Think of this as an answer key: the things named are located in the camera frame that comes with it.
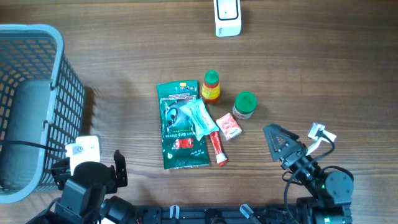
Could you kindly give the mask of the green lid jar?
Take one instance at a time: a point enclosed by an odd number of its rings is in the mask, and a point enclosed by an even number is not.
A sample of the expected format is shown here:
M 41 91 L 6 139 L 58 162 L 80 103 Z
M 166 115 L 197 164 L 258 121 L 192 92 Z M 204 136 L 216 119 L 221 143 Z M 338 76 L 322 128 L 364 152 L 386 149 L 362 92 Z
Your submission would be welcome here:
M 248 91 L 241 92 L 235 98 L 233 104 L 233 115 L 238 119 L 249 119 L 256 107 L 256 96 Z

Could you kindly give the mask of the red white small box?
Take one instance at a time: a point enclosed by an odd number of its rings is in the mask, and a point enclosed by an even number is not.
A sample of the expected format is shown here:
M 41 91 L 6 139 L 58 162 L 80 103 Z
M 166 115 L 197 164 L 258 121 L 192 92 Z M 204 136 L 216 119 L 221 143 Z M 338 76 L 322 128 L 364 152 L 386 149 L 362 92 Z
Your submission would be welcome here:
M 233 118 L 231 113 L 228 113 L 217 119 L 216 124 L 218 125 L 219 129 L 221 130 L 227 141 L 239 136 L 242 133 L 241 127 Z

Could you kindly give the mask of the green glove packet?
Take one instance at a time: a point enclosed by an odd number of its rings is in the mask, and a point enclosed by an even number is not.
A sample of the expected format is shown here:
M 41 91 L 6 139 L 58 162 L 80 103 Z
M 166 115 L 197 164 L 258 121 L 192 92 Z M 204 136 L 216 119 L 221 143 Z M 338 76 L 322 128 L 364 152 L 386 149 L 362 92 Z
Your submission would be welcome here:
M 195 136 L 195 126 L 181 110 L 198 99 L 198 81 L 184 80 L 157 85 L 164 169 L 207 166 L 210 163 L 204 139 Z

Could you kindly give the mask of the red sauce sachet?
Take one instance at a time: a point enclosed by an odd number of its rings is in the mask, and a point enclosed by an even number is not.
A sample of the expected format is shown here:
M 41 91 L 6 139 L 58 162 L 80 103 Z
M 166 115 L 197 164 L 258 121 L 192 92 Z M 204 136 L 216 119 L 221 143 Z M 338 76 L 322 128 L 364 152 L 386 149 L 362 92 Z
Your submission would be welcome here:
M 210 139 L 215 150 L 217 164 L 219 166 L 225 165 L 228 162 L 228 158 L 224 154 L 219 132 L 212 132 L 210 134 Z

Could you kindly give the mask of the pale green wipes packet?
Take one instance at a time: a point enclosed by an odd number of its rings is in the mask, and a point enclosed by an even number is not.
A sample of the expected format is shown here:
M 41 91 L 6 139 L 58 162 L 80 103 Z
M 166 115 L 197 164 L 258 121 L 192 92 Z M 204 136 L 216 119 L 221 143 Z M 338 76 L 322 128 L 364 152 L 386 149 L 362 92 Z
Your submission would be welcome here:
M 181 106 L 180 109 L 191 119 L 195 127 L 194 133 L 198 141 L 200 141 L 203 136 L 219 131 L 219 127 L 208 113 L 202 98 L 189 101 L 186 105 Z

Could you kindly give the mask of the red yellow sauce bottle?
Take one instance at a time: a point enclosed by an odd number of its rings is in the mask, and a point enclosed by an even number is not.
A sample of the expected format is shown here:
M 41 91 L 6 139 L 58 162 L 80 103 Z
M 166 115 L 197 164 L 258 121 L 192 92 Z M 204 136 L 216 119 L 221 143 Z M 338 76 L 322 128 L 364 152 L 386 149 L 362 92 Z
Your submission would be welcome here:
M 209 70 L 205 73 L 204 82 L 201 89 L 201 95 L 207 103 L 217 103 L 221 94 L 220 77 L 215 70 Z

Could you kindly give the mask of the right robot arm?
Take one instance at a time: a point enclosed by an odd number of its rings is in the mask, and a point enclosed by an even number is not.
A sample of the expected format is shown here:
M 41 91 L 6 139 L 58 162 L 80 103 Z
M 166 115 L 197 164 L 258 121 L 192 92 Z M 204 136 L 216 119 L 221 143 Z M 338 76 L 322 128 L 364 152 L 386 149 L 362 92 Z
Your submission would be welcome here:
M 279 223 L 352 223 L 353 174 L 338 166 L 320 167 L 318 161 L 335 150 L 336 135 L 321 123 L 313 123 L 307 147 L 300 137 L 278 124 L 264 127 L 273 161 L 280 161 L 290 175 L 284 189 L 284 204 L 274 214 Z

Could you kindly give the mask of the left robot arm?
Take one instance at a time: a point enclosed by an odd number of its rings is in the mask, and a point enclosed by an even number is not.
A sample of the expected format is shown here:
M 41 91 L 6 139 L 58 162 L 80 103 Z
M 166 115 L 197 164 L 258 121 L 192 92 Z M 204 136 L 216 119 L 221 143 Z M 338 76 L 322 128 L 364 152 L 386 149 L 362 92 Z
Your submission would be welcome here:
M 82 162 L 72 169 L 68 157 L 53 165 L 52 177 L 62 196 L 29 220 L 41 223 L 137 223 L 137 208 L 115 194 L 127 186 L 125 157 L 117 150 L 113 166 L 100 162 Z

